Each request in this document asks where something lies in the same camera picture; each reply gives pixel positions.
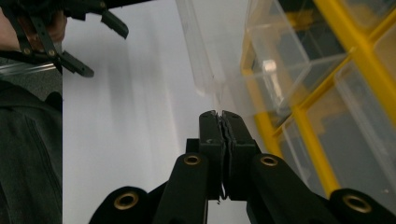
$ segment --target gray fabric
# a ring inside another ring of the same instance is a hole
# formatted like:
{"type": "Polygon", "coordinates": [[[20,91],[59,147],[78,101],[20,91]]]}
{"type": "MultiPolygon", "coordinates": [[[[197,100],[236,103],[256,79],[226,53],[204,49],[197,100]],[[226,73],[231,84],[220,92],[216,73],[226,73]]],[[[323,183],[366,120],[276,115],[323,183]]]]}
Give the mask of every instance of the gray fabric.
{"type": "Polygon", "coordinates": [[[62,223],[62,114],[0,81],[0,223],[62,223]]]}

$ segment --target yellow shelf frame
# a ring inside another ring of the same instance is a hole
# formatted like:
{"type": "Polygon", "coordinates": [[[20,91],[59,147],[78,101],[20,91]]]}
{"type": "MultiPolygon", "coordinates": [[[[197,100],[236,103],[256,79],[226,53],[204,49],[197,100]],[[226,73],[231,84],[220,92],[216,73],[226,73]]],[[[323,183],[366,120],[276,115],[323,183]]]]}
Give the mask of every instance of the yellow shelf frame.
{"type": "Polygon", "coordinates": [[[312,163],[318,173],[318,177],[322,187],[328,197],[336,189],[340,189],[340,184],[327,160],[321,143],[312,128],[306,111],[317,102],[320,97],[328,90],[334,87],[335,74],[350,61],[350,57],[343,60],[328,77],[300,104],[291,108],[291,116],[294,118],[300,134],[304,140],[306,150],[311,158],[312,163]]]}
{"type": "Polygon", "coordinates": [[[396,24],[396,9],[372,31],[359,27],[340,0],[314,0],[396,127],[396,80],[376,56],[377,40],[396,24]]]}

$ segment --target transparent plastic bin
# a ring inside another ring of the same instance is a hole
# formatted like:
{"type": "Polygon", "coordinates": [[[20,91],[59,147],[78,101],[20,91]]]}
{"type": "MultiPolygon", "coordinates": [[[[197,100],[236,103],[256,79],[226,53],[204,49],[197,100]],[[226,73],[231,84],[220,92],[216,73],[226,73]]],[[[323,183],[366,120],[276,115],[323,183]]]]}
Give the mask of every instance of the transparent plastic bin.
{"type": "Polygon", "coordinates": [[[377,41],[375,53],[396,81],[396,24],[377,41]]]}
{"type": "Polygon", "coordinates": [[[354,63],[307,111],[342,188],[360,190],[396,214],[396,128],[354,63]]]}
{"type": "Polygon", "coordinates": [[[396,7],[396,0],[338,0],[362,28],[373,29],[396,7]]]}
{"type": "Polygon", "coordinates": [[[345,53],[312,1],[282,4],[250,0],[246,29],[255,55],[252,70],[262,74],[271,99],[266,105],[285,117],[287,108],[305,99],[345,53]]]}
{"type": "Polygon", "coordinates": [[[203,94],[240,77],[239,60],[248,1],[176,0],[194,75],[203,94]]]}
{"type": "Polygon", "coordinates": [[[275,111],[285,118],[289,106],[301,102],[345,57],[328,26],[317,22],[295,31],[275,0],[176,2],[195,86],[202,94],[214,94],[219,109],[236,108],[241,116],[275,111]],[[251,26],[262,4],[271,10],[261,11],[260,23],[251,26]],[[255,40],[252,52],[257,55],[250,76],[243,75],[240,65],[247,36],[255,40]]]}
{"type": "Polygon", "coordinates": [[[286,121],[282,125],[282,130],[283,133],[278,139],[284,160],[314,193],[326,198],[317,171],[294,120],[286,121]]]}

